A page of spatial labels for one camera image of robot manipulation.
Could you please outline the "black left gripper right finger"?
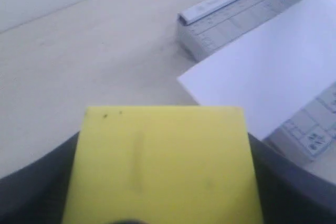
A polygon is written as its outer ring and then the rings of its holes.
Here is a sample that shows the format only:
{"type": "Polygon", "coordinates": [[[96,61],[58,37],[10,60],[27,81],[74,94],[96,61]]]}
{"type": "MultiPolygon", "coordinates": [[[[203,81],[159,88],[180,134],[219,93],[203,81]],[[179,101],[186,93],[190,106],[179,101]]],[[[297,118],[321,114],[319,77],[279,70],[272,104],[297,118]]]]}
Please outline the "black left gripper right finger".
{"type": "Polygon", "coordinates": [[[265,223],[335,223],[335,185],[249,135],[265,223]]]}

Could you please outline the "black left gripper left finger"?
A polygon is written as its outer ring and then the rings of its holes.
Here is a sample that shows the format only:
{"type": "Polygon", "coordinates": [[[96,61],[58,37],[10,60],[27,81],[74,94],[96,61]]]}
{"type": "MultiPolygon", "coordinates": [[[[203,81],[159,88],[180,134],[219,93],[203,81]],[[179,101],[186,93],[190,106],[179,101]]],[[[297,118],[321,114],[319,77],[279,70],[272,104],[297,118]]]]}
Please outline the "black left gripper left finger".
{"type": "Polygon", "coordinates": [[[1,223],[61,223],[78,137],[1,178],[1,223]]]}

